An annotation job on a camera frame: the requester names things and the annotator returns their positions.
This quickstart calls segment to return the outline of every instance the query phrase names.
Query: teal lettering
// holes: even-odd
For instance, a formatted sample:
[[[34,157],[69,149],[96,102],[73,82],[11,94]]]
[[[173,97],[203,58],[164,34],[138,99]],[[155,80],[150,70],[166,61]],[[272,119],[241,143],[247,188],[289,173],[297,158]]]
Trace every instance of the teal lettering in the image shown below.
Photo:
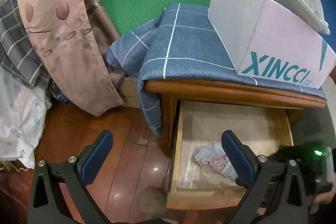
[[[301,69],[301,70],[297,71],[296,74],[294,74],[293,82],[297,83],[299,80],[296,77],[299,75],[299,73],[306,72],[306,71],[307,71],[306,69]]]
[[[280,66],[281,66],[281,60],[280,60],[280,59],[276,60],[276,62],[275,62],[275,64],[274,64],[273,68],[271,69],[271,71],[269,72],[269,74],[267,75],[267,77],[271,77],[272,74],[273,74],[273,72],[274,72],[275,70],[277,70],[276,73],[275,73],[275,78],[276,78],[276,79],[279,79],[279,77],[282,75],[282,73],[284,72],[284,70],[286,69],[286,67],[288,66],[288,64],[289,64],[289,63],[286,62],[286,63],[284,64],[284,66],[282,67],[282,69],[280,69]]]
[[[261,76],[265,76],[265,75],[266,75],[266,73],[268,72],[269,68],[270,68],[271,65],[273,64],[274,60],[275,60],[275,58],[274,58],[274,57],[271,57],[271,59],[269,60],[267,66],[266,66],[266,68],[264,69],[264,71],[263,71],[263,73],[262,73]]]
[[[268,55],[264,55],[259,58],[259,63],[263,62],[268,58]],[[251,52],[251,60],[252,60],[252,65],[249,66],[248,68],[244,69],[241,73],[248,73],[249,71],[253,70],[254,75],[259,75],[259,68],[258,68],[258,58],[257,58],[257,53],[256,52]]]
[[[287,74],[288,74],[289,71],[292,70],[292,69],[297,70],[297,69],[299,69],[299,66],[298,66],[298,65],[290,66],[290,67],[285,71],[285,73],[283,74],[283,79],[284,79],[285,81],[289,81],[289,80],[291,79],[290,77],[287,76]]]
[[[307,74],[302,78],[302,80],[300,81],[300,84],[303,82],[303,80],[305,80],[305,78],[308,76],[308,74],[310,73],[310,70],[307,72]]]

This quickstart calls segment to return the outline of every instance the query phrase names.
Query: brown satin cloth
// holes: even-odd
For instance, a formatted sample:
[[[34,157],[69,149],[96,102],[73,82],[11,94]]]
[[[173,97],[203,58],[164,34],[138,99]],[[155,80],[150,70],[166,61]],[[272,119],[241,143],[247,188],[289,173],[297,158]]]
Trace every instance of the brown satin cloth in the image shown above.
[[[123,70],[113,68],[106,62],[106,51],[121,35],[100,3],[100,0],[84,0],[84,3],[101,56],[103,57],[111,81],[117,89],[127,74]]]
[[[112,33],[115,35],[115,28],[114,31],[103,31],[98,27],[104,26],[103,20],[97,17],[91,26],[84,0],[17,2],[30,42],[69,100],[96,116],[124,103],[111,81],[101,54],[108,45],[108,37],[112,37]],[[96,8],[91,16],[98,14],[98,9],[103,8]]]

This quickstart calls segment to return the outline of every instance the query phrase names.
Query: blue gripper pad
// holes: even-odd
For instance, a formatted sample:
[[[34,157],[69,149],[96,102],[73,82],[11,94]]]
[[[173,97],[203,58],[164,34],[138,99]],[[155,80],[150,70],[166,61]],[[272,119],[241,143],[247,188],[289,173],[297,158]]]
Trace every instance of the blue gripper pad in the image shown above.
[[[112,133],[104,130],[94,143],[85,147],[83,152],[79,155],[77,173],[84,186],[94,182],[112,146]]]
[[[256,155],[243,145],[231,130],[222,134],[222,147],[243,185],[252,187],[258,172]]]

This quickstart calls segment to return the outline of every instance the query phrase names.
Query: cardboard box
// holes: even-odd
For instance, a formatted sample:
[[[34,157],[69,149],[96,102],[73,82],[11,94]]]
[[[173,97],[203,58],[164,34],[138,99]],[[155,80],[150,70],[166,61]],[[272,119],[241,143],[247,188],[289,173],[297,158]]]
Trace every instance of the cardboard box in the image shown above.
[[[137,83],[131,77],[125,77],[117,91],[125,102],[123,106],[140,108]]]
[[[318,89],[336,64],[327,42],[273,0],[211,0],[208,19],[238,75]]]

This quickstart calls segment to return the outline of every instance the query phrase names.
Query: yellow stripe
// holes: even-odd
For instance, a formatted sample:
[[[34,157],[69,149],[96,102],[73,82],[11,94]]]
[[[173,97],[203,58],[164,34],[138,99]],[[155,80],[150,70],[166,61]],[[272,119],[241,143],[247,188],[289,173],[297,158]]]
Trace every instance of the yellow stripe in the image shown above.
[[[3,20],[4,18],[8,17],[9,15],[11,15],[12,13],[14,13],[14,11],[18,8],[18,6],[13,10],[11,11],[9,14],[3,16],[2,18],[0,18],[0,21]]]
[[[37,74],[37,72],[39,71],[39,69],[42,67],[43,63],[41,62],[41,64],[37,67],[36,71],[34,72],[33,76],[30,78],[29,83],[32,82],[32,80],[34,79],[35,75]]]
[[[18,41],[16,41],[16,42],[9,48],[9,50],[8,50],[8,52],[7,52],[7,55],[9,55],[9,52],[11,51],[11,49],[12,49],[16,44],[18,44],[21,40],[25,39],[26,37],[27,37],[27,35],[24,36],[23,38],[19,39]]]

